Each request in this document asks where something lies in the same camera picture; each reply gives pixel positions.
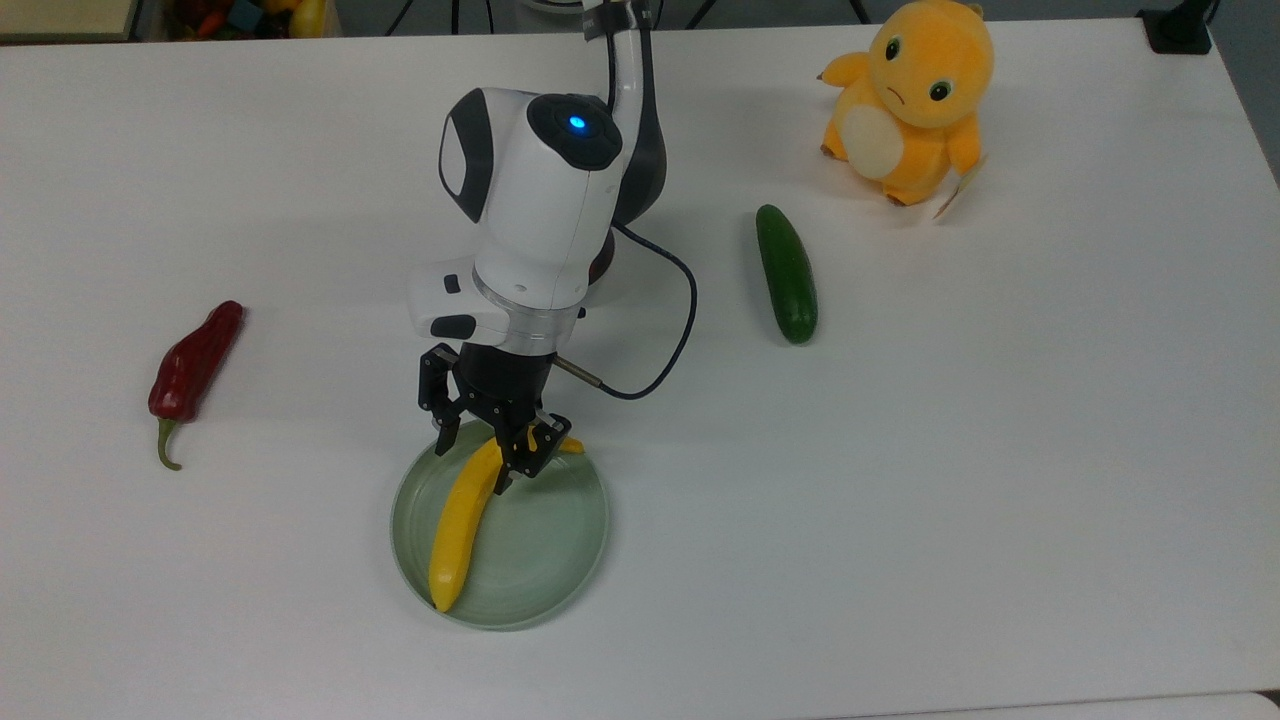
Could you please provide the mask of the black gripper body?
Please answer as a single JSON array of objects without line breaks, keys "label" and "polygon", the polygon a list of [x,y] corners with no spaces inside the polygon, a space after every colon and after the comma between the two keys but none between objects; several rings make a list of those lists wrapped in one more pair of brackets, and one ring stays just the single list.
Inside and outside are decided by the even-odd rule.
[{"label": "black gripper body", "polygon": [[460,397],[476,416],[504,413],[532,416],[541,409],[541,395],[556,355],[526,356],[504,350],[465,343],[452,373]]}]

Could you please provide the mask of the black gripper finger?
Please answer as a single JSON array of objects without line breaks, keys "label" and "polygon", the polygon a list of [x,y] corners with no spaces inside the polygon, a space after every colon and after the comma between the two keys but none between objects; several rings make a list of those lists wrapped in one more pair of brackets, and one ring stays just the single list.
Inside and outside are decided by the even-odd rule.
[{"label": "black gripper finger", "polygon": [[541,400],[495,400],[483,404],[483,420],[494,430],[500,465],[494,495],[521,477],[534,478],[550,462],[572,429],[568,418],[547,413]]},{"label": "black gripper finger", "polygon": [[419,359],[417,405],[431,415],[436,439],[433,452],[443,456],[454,446],[466,398],[452,398],[449,380],[460,355],[445,343],[428,350]]}]

